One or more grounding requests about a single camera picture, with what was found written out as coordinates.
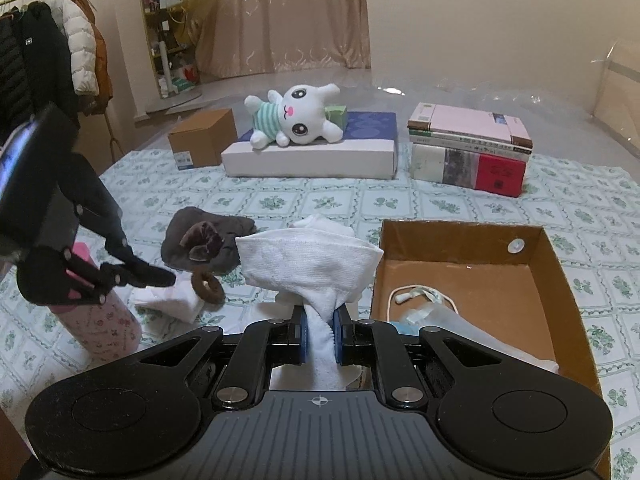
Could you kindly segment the brown ring scrunchie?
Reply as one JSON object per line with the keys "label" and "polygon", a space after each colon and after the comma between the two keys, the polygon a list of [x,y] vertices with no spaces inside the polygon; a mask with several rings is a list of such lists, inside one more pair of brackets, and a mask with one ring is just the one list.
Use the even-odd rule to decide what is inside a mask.
{"label": "brown ring scrunchie", "polygon": [[226,299],[224,289],[218,278],[208,271],[198,270],[191,275],[191,284],[194,292],[206,304],[221,306]]}

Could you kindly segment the brown cardboard tray box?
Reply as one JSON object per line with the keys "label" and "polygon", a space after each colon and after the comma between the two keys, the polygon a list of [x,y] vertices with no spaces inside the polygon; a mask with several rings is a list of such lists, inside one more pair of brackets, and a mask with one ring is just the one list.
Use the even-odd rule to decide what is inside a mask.
{"label": "brown cardboard tray box", "polygon": [[397,287],[431,286],[466,322],[509,347],[556,363],[545,370],[493,359],[469,338],[421,342],[428,414],[456,454],[506,478],[610,476],[612,415],[570,285],[539,226],[387,220],[372,315],[398,320]]}

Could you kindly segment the pink tumbler cup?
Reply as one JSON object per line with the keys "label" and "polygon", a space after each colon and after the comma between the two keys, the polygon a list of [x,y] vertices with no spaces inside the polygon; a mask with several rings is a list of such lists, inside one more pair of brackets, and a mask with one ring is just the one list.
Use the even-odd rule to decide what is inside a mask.
{"label": "pink tumbler cup", "polygon": [[51,306],[50,311],[74,341],[102,362],[129,356],[139,348],[141,325],[116,292],[110,292],[104,304],[66,304]]}

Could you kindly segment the black down jacket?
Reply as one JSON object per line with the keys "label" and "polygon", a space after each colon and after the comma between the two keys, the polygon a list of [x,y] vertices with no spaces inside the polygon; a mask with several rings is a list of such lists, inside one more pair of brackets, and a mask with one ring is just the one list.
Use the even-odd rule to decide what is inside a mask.
{"label": "black down jacket", "polygon": [[50,6],[32,2],[1,17],[1,136],[54,104],[78,125],[70,50]]}

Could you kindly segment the dark grey cloth pouch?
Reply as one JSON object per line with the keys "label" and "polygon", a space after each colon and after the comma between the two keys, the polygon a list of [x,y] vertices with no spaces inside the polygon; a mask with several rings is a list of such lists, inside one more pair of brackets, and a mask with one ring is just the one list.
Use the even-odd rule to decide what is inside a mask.
{"label": "dark grey cloth pouch", "polygon": [[160,258],[176,270],[228,274],[240,264],[236,240],[256,232],[255,221],[247,217],[182,208],[168,224]]}

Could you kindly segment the white cloth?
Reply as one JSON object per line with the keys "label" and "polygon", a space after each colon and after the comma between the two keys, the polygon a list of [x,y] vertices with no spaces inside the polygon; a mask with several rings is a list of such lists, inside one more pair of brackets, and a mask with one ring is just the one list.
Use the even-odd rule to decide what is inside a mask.
{"label": "white cloth", "polygon": [[178,276],[170,287],[135,288],[131,294],[137,308],[162,312],[177,320],[193,324],[204,307],[188,276]]}

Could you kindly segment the wooden bookshelf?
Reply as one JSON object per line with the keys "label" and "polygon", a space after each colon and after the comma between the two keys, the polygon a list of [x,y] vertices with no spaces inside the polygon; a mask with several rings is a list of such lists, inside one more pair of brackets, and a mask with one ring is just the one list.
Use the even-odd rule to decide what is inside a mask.
{"label": "wooden bookshelf", "polygon": [[161,99],[191,92],[199,83],[195,46],[186,33],[188,0],[140,0]]}

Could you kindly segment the floral green white tablecloth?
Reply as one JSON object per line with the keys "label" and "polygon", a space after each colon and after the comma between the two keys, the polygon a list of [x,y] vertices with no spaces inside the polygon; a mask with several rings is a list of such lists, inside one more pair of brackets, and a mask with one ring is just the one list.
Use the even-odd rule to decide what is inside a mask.
{"label": "floral green white tablecloth", "polygon": [[[613,414],[612,478],[639,479],[639,183],[623,168],[534,155],[519,198],[415,181],[401,166],[393,180],[232,178],[221,167],[178,170],[169,150],[130,152],[100,178],[122,208],[134,252],[158,266],[166,226],[186,206],[253,218],[258,231],[323,214],[375,245],[383,219],[542,226]],[[1,281],[1,409],[21,437],[30,400],[90,363],[49,309],[23,299],[9,271]]]}

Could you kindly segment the brown jacket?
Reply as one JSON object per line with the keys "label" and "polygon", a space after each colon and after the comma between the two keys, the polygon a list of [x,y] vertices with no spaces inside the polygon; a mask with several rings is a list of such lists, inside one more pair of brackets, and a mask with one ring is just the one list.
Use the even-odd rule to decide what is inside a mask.
{"label": "brown jacket", "polygon": [[113,86],[111,77],[108,74],[107,64],[107,48],[104,37],[96,27],[96,16],[93,13],[89,0],[70,0],[79,6],[79,9],[85,13],[89,23],[92,26],[94,40],[96,40],[96,65],[94,73],[96,74],[96,82],[98,83],[99,93],[93,98],[91,104],[82,107],[82,111],[86,116],[103,115],[106,111],[108,102],[113,97]]}

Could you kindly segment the brown velvet scrunchie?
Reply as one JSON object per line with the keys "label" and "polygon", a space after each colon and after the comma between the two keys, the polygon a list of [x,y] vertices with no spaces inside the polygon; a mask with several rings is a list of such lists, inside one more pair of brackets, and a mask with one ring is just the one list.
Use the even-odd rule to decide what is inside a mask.
{"label": "brown velvet scrunchie", "polygon": [[224,239],[209,221],[195,223],[180,240],[180,246],[188,253],[189,260],[199,263],[215,258],[223,244]]}

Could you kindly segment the thick red grey book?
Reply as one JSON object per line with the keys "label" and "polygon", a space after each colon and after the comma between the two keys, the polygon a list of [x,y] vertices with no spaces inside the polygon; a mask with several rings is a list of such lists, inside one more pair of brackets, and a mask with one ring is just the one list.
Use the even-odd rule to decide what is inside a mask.
{"label": "thick red grey book", "polygon": [[475,191],[518,197],[523,192],[526,162],[456,148],[412,144],[413,179]]}

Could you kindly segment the white mesh drawstring bag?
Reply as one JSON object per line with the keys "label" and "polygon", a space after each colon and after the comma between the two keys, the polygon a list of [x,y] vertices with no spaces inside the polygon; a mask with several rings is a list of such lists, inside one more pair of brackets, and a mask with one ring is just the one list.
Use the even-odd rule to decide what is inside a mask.
{"label": "white mesh drawstring bag", "polygon": [[[398,321],[392,320],[393,307],[418,298],[422,299],[419,307],[410,308]],[[387,299],[385,317],[401,335],[418,336],[421,328],[441,328],[548,372],[558,374],[560,370],[557,362],[538,359],[471,324],[459,314],[454,300],[433,287],[413,284],[393,289]]]}

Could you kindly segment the pink top book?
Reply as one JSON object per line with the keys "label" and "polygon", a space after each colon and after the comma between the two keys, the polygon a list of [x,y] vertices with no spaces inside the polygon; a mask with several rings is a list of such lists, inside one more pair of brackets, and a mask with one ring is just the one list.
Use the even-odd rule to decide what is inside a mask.
{"label": "pink top book", "polygon": [[527,148],[534,146],[520,118],[444,104],[419,103],[408,120],[408,128],[460,134]]}

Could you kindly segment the beige patterned curtain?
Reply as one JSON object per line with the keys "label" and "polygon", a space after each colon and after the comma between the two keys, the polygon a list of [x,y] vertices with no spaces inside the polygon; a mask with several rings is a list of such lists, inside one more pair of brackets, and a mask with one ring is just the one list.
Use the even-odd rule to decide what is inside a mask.
{"label": "beige patterned curtain", "polygon": [[195,59],[207,80],[368,68],[367,0],[218,0]]}

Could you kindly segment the white towel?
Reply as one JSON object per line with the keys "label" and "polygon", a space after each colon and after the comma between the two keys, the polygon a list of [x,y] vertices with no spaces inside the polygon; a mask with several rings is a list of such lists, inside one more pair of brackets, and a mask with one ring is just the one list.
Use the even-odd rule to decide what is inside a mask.
{"label": "white towel", "polygon": [[305,363],[277,366],[270,388],[341,391],[355,385],[361,367],[337,363],[330,323],[337,308],[359,301],[373,280],[382,249],[321,214],[285,229],[239,237],[236,247],[246,284],[272,290],[277,304],[300,304],[306,313]]}

